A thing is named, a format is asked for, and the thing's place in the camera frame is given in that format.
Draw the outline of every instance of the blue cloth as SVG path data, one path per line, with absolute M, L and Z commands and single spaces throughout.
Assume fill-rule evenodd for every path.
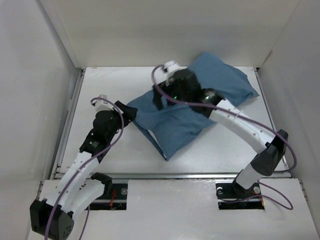
M 259 96 L 250 85 L 247 75 L 225 64 L 209 52 L 200 55 L 189 67 L 202 88 L 213 88 L 234 106 L 248 98 Z M 214 122 L 186 105 L 168 106 L 162 97 L 163 109 L 153 104 L 152 90 L 129 102 L 138 109 L 134 124 L 150 140 L 167 161 L 181 148 L 192 142 L 200 132 Z

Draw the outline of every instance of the folded cloth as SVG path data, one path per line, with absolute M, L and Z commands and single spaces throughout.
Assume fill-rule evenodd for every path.
M 202 88 L 215 89 L 236 107 L 248 98 L 259 96 L 247 75 L 209 52 L 200 55 L 188 69 L 195 73 Z M 150 90 L 129 102 L 128 106 L 138 109 L 133 123 L 167 161 L 196 139 L 203 129 L 214 124 L 187 105 L 168 106 L 164 97 L 161 98 L 163 109 L 158 110 L 153 104 L 153 97 Z

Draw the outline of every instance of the bolt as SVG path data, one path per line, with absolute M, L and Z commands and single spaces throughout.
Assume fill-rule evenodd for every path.
M 258 187 L 258 186 L 255 186 L 255 187 L 253 188 L 253 191 L 254 191 L 256 194 L 261 193 L 260 187 Z
M 223 192 L 223 188 L 222 188 L 221 186 L 219 186 L 219 187 L 216 188 L 216 192 L 217 192 L 219 195 L 221 195 L 221 194 L 224 193 L 224 192 Z
M 125 187 L 121 189 L 121 194 L 122 195 L 127 195 L 128 194 L 128 189 L 126 189 Z

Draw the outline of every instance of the purple cable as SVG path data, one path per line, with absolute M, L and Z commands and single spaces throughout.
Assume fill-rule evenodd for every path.
M 89 219 L 89 213 L 90 213 L 90 205 L 88 206 L 88 209 L 87 209 L 86 217 L 85 217 L 85 220 L 84 220 L 84 224 L 83 224 L 83 228 L 82 228 L 79 240 L 81 240 L 82 236 L 84 235 L 84 232 L 85 232 L 85 229 L 86 229 L 86 226 L 87 226 L 87 222 L 88 222 L 88 219 Z
M 125 128 L 125 120 L 121 114 L 121 110 L 111 101 L 107 100 L 107 99 L 104 99 L 103 97 L 95 97 L 93 98 L 90 102 L 92 103 L 93 101 L 95 100 L 102 100 L 104 102 L 107 102 L 108 104 L 112 105 L 115 110 L 119 113 L 120 115 L 120 119 L 121 119 L 121 131 L 120 131 L 120 134 L 119 136 L 116 138 L 116 140 L 108 147 L 106 147 L 104 150 L 98 152 L 96 155 L 94 155 L 93 157 L 91 157 L 90 159 L 88 159 L 87 161 L 84 162 L 84 164 L 82 164 L 80 167 L 79 167 L 79 170 L 83 169 L 88 163 L 90 163 L 92 160 L 94 160 L 95 158 L 97 158 L 98 156 L 100 156 L 101 154 L 105 153 L 106 151 L 108 151 L 111 147 L 113 147 L 118 141 L 119 139 L 121 138 L 123 132 L 124 132 L 124 128 Z M 48 237 L 49 237 L 49 230 L 50 230 L 50 226 L 51 226 L 51 223 L 52 223 L 52 219 L 54 217 L 54 213 L 58 207 L 58 204 L 63 196 L 63 194 L 66 192 L 66 190 L 68 189 L 68 187 L 70 186 L 70 184 L 72 183 L 72 181 L 76 178 L 76 176 L 78 175 L 79 171 L 76 171 L 74 173 L 74 175 L 70 178 L 70 180 L 67 182 L 67 184 L 64 186 L 64 188 L 61 190 L 61 193 L 60 195 L 57 197 L 54 205 L 53 205 L 53 208 L 51 210 L 51 213 L 49 215 L 49 218 L 48 218 L 48 222 L 46 224 L 46 228 L 45 228 L 45 232 L 44 232 L 44 240 L 48 240 Z
M 287 173 L 287 172 L 290 172 L 292 171 L 293 169 L 296 168 L 297 166 L 297 156 L 293 150 L 293 148 L 291 147 L 291 145 L 288 143 L 288 141 L 286 139 L 284 139 L 279 133 L 277 133 L 275 130 L 273 130 L 272 128 L 264 125 L 263 123 L 261 122 L 258 122 L 256 120 L 253 120 L 251 118 L 248 118 L 248 117 L 245 117 L 245 116 L 241 116 L 241 115 L 238 115 L 237 113 L 234 113 L 232 111 L 229 111 L 227 109 L 224 109 L 222 107 L 218 107 L 218 106 L 215 106 L 215 105 L 211 105 L 211 104 L 207 104 L 207 103 L 198 103 L 198 102 L 185 102 L 185 101 L 179 101 L 179 100 L 176 100 L 176 99 L 173 99 L 171 96 L 169 96 L 168 94 L 166 94 L 158 85 L 157 85 L 157 81 L 156 81 L 156 78 L 155 78 L 155 71 L 159 68 L 163 68 L 164 65 L 161 64 L 161 65 L 158 65 L 156 66 L 153 70 L 152 70 L 152 73 L 151 73 L 151 79 L 152 79 L 152 83 L 154 84 L 154 87 L 155 89 L 163 96 L 165 97 L 167 100 L 169 100 L 170 102 L 172 103 L 175 103 L 175 104 L 182 104 L 182 105 L 188 105 L 188 106 L 194 106 L 194 107 L 205 107 L 205 108 L 211 108 L 211 109 L 215 109 L 215 110 L 219 110 L 219 111 L 222 111 L 222 112 L 225 112 L 227 114 L 230 114 L 230 115 L 233 115 L 237 118 L 240 118 L 240 119 L 243 119 L 245 121 L 248 121 L 250 123 L 253 123 L 253 124 L 256 124 L 264 129 L 267 129 L 268 131 L 270 131 L 271 133 L 273 133 L 274 135 L 276 135 L 278 138 L 281 139 L 281 141 L 284 142 L 284 144 L 288 147 L 288 149 L 290 150 L 291 154 L 292 154 L 292 157 L 293 157 L 293 165 L 292 167 L 290 167 L 289 169 L 287 170 L 280 170 L 280 171 L 275 171 L 275 173 Z
M 253 120 L 251 118 L 248 118 L 248 117 L 245 117 L 245 116 L 241 116 L 241 115 L 238 115 L 237 113 L 234 113 L 232 111 L 229 111 L 227 109 L 224 109 L 222 107 L 218 107 L 218 106 L 215 106 L 215 105 L 211 105 L 211 104 L 207 104 L 207 103 L 197 103 L 197 102 L 185 102 L 185 101 L 179 101 L 179 100 L 176 100 L 176 99 L 173 99 L 171 96 L 169 96 L 168 94 L 166 94 L 158 85 L 157 85 L 157 81 L 156 81 L 156 78 L 155 78 L 155 72 L 157 69 L 159 68 L 163 68 L 164 65 L 163 64 L 160 64 L 158 66 L 156 66 L 152 72 L 151 72 L 151 79 L 152 79 L 152 83 L 155 87 L 155 89 L 163 96 L 165 97 L 167 100 L 169 100 L 170 102 L 172 103 L 175 103 L 175 104 L 182 104 L 182 105 L 188 105 L 188 106 L 194 106 L 194 107 L 205 107 L 205 108 L 211 108 L 211 109 L 215 109 L 215 110 L 219 110 L 219 111 L 222 111 L 222 112 L 225 112 L 227 114 L 230 114 L 230 115 L 233 115 L 233 116 L 236 116 L 237 118 L 240 118 L 240 119 L 243 119 L 245 121 L 248 121 L 250 123 L 253 123 L 253 124 L 256 124 L 264 129 L 267 129 L 268 131 L 270 131 L 271 133 L 273 133 L 274 135 L 276 135 L 277 137 L 279 137 L 283 142 L 284 144 L 288 147 L 288 149 L 290 150 L 291 154 L 292 154 L 292 157 L 293 157 L 293 165 L 292 167 L 290 167 L 289 169 L 287 170 L 281 170 L 281 171 L 275 171 L 276 173 L 287 173 L 287 172 L 290 172 L 291 170 L 295 169 L 296 166 L 297 166 L 297 156 L 293 150 L 293 148 L 291 147 L 291 145 L 288 143 L 288 141 L 286 139 L 284 139 L 278 132 L 276 132 L 275 130 L 273 130 L 272 128 L 264 125 L 263 123 L 261 122 L 258 122 L 256 120 Z M 228 203 L 232 204 L 232 203 L 239 203 L 239 202 L 242 202 L 242 201 L 245 201 L 245 200 L 249 200 L 249 199 L 253 199 L 253 198 L 258 198 L 258 197 L 264 197 L 264 198 L 267 198 L 277 204 L 279 204 L 280 206 L 284 207 L 285 209 L 288 209 L 288 210 L 293 210 L 294 209 L 294 206 L 292 205 L 292 203 L 290 202 L 290 200 L 283 194 L 281 193 L 280 191 L 278 191 L 277 189 L 269 186 L 269 185 L 266 185 L 262 182 L 259 182 L 261 185 L 271 189 L 271 190 L 274 190 L 275 192 L 277 192 L 278 194 L 280 194 L 282 197 L 284 197 L 285 200 L 288 201 L 288 203 L 290 204 L 290 207 L 287 207 L 285 205 L 283 205 L 282 203 L 278 202 L 277 200 L 273 199 L 272 197 L 269 197 L 269 196 L 265 196 L 265 195 L 254 195 L 254 196 L 251 196 L 251 197 L 248 197 L 248 198 L 245 198 L 245 199 L 239 199 L 239 200 L 235 200 L 235 201 L 227 201 Z

